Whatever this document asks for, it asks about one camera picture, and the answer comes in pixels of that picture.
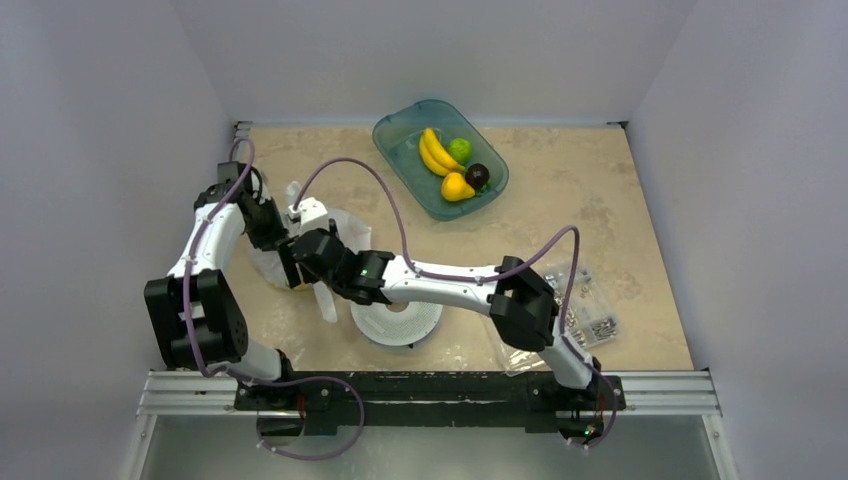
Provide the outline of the white plastic bag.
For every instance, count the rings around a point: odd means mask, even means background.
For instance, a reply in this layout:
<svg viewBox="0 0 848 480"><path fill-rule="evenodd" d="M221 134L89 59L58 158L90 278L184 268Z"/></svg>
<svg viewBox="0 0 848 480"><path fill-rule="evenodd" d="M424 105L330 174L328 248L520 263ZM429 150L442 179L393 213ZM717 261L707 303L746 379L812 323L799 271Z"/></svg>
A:
<svg viewBox="0 0 848 480"><path fill-rule="evenodd" d="M280 214L288 231L284 243L269 250L248 248L254 269L271 286L292 291L311 290L324 321L335 323L338 313L329 282L351 279L350 267L358 252L371 247L372 228L349 211L328 207L313 197L298 200L303 187L297 181L285 188L288 208L304 211L304 217ZM300 234L302 220L308 232Z"/></svg>

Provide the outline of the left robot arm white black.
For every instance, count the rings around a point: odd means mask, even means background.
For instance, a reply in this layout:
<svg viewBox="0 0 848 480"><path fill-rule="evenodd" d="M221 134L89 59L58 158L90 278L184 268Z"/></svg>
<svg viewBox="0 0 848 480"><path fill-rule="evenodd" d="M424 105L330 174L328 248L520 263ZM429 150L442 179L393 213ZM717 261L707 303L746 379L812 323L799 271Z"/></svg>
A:
<svg viewBox="0 0 848 480"><path fill-rule="evenodd" d="M260 382L260 397L284 409L297 399L298 382L286 374L280 351L251 340L225 272L241 236L277 255L289 232L256 168L229 161L217 175L193 204L194 226L181 257L145 285L145 304L167 367L227 370Z"/></svg>

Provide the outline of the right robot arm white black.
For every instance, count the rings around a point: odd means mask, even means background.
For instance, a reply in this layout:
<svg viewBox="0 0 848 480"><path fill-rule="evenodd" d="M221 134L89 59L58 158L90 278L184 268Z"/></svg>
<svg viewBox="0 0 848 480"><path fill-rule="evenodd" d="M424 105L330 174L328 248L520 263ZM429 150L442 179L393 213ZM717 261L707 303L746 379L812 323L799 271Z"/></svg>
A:
<svg viewBox="0 0 848 480"><path fill-rule="evenodd" d="M305 280L355 304L423 302L486 315L503 343L539 355L569 404L584 407L600 394L598 363L573 340L564 303L529 262L514 256L468 268L412 262L388 251L355 252L324 228L282 249L285 267L297 267Z"/></svg>

